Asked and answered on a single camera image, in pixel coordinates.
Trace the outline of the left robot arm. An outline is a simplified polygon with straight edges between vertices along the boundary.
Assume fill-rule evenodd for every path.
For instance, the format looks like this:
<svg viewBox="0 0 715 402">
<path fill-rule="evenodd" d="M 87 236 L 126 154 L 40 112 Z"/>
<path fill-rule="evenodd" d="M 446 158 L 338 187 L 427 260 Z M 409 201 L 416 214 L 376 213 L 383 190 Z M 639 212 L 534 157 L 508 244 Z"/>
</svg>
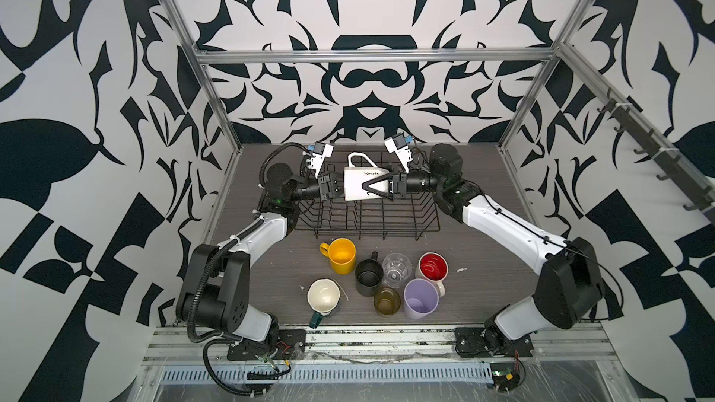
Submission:
<svg viewBox="0 0 715 402">
<path fill-rule="evenodd" d="M 191 255 L 176 303 L 191 342 L 219 337 L 268 344 L 276 338 L 275 318 L 250 305 L 251 268 L 294 230 L 302 202 L 340 197 L 343 184 L 334 171 L 304 177 L 284 163 L 268 169 L 252 223 L 218 245 L 199 245 Z"/>
</svg>

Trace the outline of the yellow mug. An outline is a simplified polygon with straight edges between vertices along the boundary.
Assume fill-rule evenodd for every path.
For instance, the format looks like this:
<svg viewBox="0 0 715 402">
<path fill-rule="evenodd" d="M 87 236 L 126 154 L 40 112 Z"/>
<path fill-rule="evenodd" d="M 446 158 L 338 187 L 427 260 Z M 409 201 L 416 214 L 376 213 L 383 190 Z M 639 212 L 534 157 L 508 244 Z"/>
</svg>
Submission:
<svg viewBox="0 0 715 402">
<path fill-rule="evenodd" d="M 330 260 L 331 269 L 338 275 L 349 275 L 356 267 L 357 249 L 346 238 L 338 238 L 331 243 L 322 243 L 320 253 Z"/>
</svg>

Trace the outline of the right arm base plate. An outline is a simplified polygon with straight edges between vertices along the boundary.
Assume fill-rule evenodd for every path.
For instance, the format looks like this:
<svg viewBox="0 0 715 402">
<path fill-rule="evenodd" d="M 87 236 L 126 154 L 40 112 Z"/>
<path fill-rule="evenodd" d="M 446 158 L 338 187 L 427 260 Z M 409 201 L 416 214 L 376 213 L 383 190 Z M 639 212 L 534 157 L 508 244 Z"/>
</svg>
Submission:
<svg viewBox="0 0 715 402">
<path fill-rule="evenodd" d="M 454 334 L 455 352 L 463 358 L 533 356 L 534 345 L 529 335 L 510 340 L 495 326 L 456 328 Z"/>
</svg>

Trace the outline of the white ceramic mug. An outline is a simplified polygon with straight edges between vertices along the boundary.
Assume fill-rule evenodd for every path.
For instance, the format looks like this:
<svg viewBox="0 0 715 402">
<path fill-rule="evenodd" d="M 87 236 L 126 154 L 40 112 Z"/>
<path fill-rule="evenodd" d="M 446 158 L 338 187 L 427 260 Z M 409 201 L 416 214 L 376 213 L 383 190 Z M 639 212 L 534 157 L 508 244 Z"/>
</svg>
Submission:
<svg viewBox="0 0 715 402">
<path fill-rule="evenodd" d="M 387 169 L 378 167 L 366 154 L 353 152 L 348 155 L 344 168 L 344 198 L 346 201 L 380 199 L 381 195 L 363 188 L 365 182 L 382 178 Z"/>
</svg>

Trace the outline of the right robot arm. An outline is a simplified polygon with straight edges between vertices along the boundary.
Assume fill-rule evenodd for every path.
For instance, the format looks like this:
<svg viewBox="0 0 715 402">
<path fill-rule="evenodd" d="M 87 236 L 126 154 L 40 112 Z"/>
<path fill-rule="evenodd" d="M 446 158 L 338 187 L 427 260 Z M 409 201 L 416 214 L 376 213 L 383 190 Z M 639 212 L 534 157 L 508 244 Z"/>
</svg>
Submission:
<svg viewBox="0 0 715 402">
<path fill-rule="evenodd" d="M 432 147 L 426 166 L 410 169 L 408 147 L 385 144 L 404 171 L 344 174 L 344 195 L 393 199 L 410 193 L 432 193 L 439 209 L 476 229 L 515 254 L 538 276 L 530 297 L 514 303 L 484 324 L 486 349 L 497 354 L 529 334 L 545 328 L 571 329 L 605 294 L 601 268 L 592 245 L 582 238 L 569 241 L 538 228 L 499 205 L 478 184 L 463 176 L 463 158 L 448 144 Z"/>
</svg>

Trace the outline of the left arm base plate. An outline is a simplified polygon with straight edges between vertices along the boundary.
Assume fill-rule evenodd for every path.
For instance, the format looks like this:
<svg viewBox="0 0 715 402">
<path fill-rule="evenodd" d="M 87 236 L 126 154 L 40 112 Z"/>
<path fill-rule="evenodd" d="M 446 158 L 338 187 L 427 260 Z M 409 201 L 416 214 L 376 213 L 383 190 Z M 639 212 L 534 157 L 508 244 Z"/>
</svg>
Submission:
<svg viewBox="0 0 715 402">
<path fill-rule="evenodd" d="M 304 329 L 278 329 L 270 331 L 262 342 L 242 340 L 233 342 L 228 349 L 229 361 L 259 360 L 269 357 L 273 360 L 291 360 L 304 351 L 306 331 Z"/>
</svg>

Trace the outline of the green mug cream inside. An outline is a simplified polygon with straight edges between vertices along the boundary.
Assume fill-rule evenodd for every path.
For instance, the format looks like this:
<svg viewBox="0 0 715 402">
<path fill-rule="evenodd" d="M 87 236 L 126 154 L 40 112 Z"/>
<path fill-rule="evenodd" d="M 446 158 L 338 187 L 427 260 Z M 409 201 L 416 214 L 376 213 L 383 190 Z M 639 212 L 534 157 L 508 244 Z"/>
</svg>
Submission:
<svg viewBox="0 0 715 402">
<path fill-rule="evenodd" d="M 311 329 L 317 329 L 322 320 L 333 312 L 338 306 L 340 297 L 341 291 L 335 281 L 324 278 L 312 283 L 306 296 L 313 311 L 309 322 Z"/>
</svg>

